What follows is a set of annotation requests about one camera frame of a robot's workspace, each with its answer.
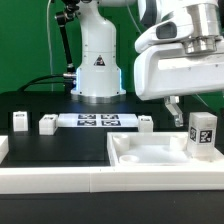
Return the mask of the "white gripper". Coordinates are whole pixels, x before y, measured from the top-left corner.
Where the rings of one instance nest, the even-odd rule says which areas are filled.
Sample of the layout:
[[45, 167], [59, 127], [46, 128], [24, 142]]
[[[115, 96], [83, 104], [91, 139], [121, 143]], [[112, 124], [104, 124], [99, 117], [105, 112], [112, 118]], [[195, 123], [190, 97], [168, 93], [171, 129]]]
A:
[[149, 47], [135, 60], [134, 84], [141, 100], [165, 97], [175, 126], [182, 127], [178, 96], [224, 90], [224, 41], [215, 52], [194, 56], [181, 43]]

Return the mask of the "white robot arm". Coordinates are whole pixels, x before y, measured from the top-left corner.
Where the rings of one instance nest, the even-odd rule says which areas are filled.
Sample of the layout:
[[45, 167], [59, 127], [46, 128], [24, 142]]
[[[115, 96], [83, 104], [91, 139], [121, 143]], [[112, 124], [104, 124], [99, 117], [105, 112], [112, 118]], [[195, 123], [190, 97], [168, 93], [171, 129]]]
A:
[[133, 3], [147, 28], [135, 41], [135, 92], [142, 100], [162, 98], [182, 126], [181, 96], [224, 90], [218, 0], [81, 0], [82, 63], [72, 94], [91, 103], [125, 94], [116, 64], [116, 29], [98, 8]]

